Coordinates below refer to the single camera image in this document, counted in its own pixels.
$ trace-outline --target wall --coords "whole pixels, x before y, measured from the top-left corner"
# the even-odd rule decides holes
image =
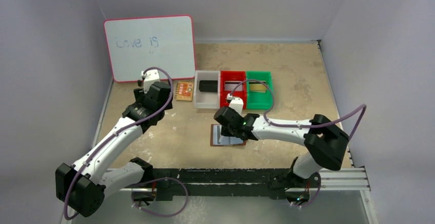
[[[317,40],[344,0],[97,0],[107,18],[190,14],[196,40]]]
[[[95,0],[0,0],[0,216],[58,223],[54,171],[92,142],[111,79]]]
[[[381,223],[435,223],[434,18],[435,0],[345,0],[323,39],[340,114],[368,105],[349,146]]]

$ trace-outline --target whiteboard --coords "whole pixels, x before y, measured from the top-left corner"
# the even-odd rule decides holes
[[[160,67],[173,79],[195,76],[193,20],[189,15],[109,19],[104,22],[116,82],[135,82]]]

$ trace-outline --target beige work surface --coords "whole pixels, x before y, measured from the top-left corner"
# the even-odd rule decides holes
[[[319,113],[337,119],[315,44],[196,44],[195,50],[198,70],[270,71],[276,100],[270,118],[309,119]],[[113,84],[100,139],[113,128],[127,105],[134,102],[134,88],[136,83]],[[300,145],[277,140],[211,147],[210,125],[216,124],[213,120],[216,110],[195,109],[193,102],[172,103],[173,109],[133,142],[112,168],[119,168],[134,157],[155,168],[289,168],[296,156],[307,152]],[[351,167],[347,154],[342,167]]]

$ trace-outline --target tabletop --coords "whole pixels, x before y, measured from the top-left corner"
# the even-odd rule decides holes
[[[300,120],[323,114],[337,119],[317,44],[196,44],[195,57],[197,70],[270,71],[275,108],[269,118]],[[98,140],[134,102],[134,88],[136,83],[113,83]],[[135,157],[155,168],[289,168],[295,157],[307,152],[303,146],[277,140],[211,147],[210,126],[217,123],[213,120],[216,110],[195,109],[188,101],[172,103],[173,109],[129,145],[111,168],[122,167]],[[262,112],[247,110],[243,114]],[[347,154],[342,167],[351,167]]]

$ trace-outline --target wooden table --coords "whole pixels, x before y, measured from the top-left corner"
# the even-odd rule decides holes
[[[317,44],[196,44],[195,48],[198,70],[270,71],[276,100],[270,118],[299,120],[320,113],[337,119]],[[99,140],[113,128],[127,105],[134,102],[136,87],[136,83],[113,84]],[[198,110],[192,102],[172,103],[173,109],[133,142],[112,168],[121,167],[134,157],[156,168],[289,168],[296,156],[307,152],[302,146],[277,140],[211,147],[210,125],[216,124],[216,110]],[[342,167],[351,167],[347,154]]]

